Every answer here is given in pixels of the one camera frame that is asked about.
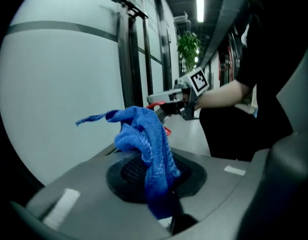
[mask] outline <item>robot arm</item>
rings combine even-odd
[[[175,80],[174,88],[147,97],[149,103],[165,102],[162,110],[170,115],[181,115],[185,120],[194,119],[194,109],[198,97],[209,87],[201,67]]]

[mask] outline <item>black pants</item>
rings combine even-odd
[[[202,109],[199,121],[212,157],[251,161],[256,151],[270,147],[258,120],[234,106]]]

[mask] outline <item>blue towel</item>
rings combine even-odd
[[[137,148],[148,166],[145,178],[145,193],[149,208],[157,219],[172,215],[169,189],[180,176],[170,151],[166,132],[157,115],[143,107],[112,110],[105,114],[92,115],[76,122],[93,122],[105,117],[108,122],[121,122],[121,131],[115,137],[115,146],[128,151]]]

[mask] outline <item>ceiling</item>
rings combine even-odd
[[[196,0],[166,0],[174,17],[183,16],[187,13],[188,19],[191,21],[191,31],[196,33],[202,43],[202,52],[200,52],[201,60],[210,40],[215,31],[215,27],[219,18],[219,14],[223,5],[223,0],[205,0],[205,16],[204,22],[197,22]],[[187,24],[177,24],[180,34],[187,30]]]

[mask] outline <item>potted plant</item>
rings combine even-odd
[[[178,60],[182,68],[182,72],[187,74],[196,67],[201,42],[195,33],[185,33],[179,37],[177,42]]]

